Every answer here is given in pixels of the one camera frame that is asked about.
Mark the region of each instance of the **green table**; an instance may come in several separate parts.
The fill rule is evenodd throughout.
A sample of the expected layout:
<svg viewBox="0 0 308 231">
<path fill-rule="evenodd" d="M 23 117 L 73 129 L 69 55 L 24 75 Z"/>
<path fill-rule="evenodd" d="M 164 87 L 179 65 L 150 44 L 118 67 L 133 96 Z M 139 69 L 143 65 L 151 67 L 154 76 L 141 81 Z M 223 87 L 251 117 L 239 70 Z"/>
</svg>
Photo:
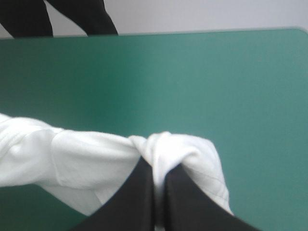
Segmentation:
<svg viewBox="0 0 308 231">
<path fill-rule="evenodd" d="M 267 30 L 0 40 L 0 112 L 54 126 L 208 138 L 235 215 L 308 227 L 308 35 Z M 0 229 L 85 217 L 33 185 L 0 189 Z"/>
</svg>

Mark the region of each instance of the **black fabric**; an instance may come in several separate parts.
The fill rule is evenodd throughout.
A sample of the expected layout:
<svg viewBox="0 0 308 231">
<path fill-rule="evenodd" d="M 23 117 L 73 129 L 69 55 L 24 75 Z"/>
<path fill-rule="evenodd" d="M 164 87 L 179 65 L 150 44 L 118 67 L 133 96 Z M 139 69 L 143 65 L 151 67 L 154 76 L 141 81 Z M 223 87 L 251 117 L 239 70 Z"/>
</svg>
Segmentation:
<svg viewBox="0 0 308 231">
<path fill-rule="evenodd" d="M 43 0 L 0 0 L 0 23 L 14 38 L 52 36 Z"/>
<path fill-rule="evenodd" d="M 87 35 L 117 35 L 103 0 L 48 0 Z M 0 23 L 14 37 L 52 36 L 43 0 L 0 0 Z"/>
<path fill-rule="evenodd" d="M 153 231 L 153 209 L 152 168 L 141 157 L 114 196 L 71 231 Z"/>
<path fill-rule="evenodd" d="M 257 231 L 212 201 L 181 165 L 166 176 L 164 205 L 166 231 Z"/>
</svg>

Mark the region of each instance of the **black pants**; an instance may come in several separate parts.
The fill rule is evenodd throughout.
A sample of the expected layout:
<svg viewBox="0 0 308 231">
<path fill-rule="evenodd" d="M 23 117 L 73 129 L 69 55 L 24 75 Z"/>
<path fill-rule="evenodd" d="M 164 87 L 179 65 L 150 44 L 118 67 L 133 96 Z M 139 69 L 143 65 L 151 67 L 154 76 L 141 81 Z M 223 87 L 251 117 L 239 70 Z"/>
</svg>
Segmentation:
<svg viewBox="0 0 308 231">
<path fill-rule="evenodd" d="M 117 34 L 103 0 L 48 0 L 87 35 Z M 14 37 L 52 36 L 43 0 L 0 0 L 0 24 Z"/>
</svg>

